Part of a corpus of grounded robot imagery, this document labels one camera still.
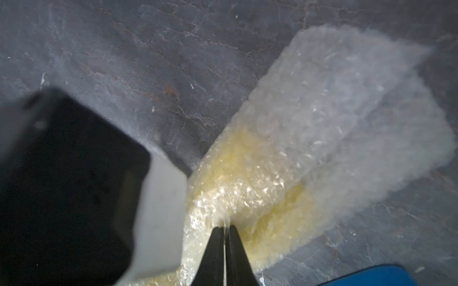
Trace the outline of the bubble wrap sheet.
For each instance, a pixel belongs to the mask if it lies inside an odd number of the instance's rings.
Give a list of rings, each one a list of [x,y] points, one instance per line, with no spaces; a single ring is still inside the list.
[[[224,128],[265,140],[312,194],[317,229],[298,248],[454,157],[455,134],[416,70],[431,53],[374,30],[301,30]]]

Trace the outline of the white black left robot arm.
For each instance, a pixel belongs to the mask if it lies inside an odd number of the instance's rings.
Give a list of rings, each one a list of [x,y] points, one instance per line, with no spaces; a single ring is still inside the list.
[[[124,286],[181,263],[186,175],[65,92],[1,107],[1,284]]]

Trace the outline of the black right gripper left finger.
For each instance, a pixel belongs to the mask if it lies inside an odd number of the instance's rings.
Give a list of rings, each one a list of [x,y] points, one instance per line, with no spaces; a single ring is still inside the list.
[[[215,227],[191,286],[224,285],[224,241],[224,228]]]

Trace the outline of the yellow plastic wine glass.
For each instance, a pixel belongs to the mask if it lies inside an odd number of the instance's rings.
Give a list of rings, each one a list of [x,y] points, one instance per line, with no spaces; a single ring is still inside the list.
[[[234,225],[254,272],[308,241],[317,208],[286,157],[244,128],[228,128],[188,181],[180,267],[146,280],[148,286],[188,286],[211,231]]]

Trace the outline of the blue tape dispenser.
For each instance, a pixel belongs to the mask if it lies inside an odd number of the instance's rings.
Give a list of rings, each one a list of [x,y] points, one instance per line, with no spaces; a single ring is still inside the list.
[[[400,265],[378,265],[323,283],[322,286],[418,286]]]

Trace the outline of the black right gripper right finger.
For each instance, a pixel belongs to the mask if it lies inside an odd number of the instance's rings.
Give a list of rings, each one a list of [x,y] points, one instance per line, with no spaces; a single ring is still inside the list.
[[[226,282],[228,286],[259,286],[234,225],[226,233]]]

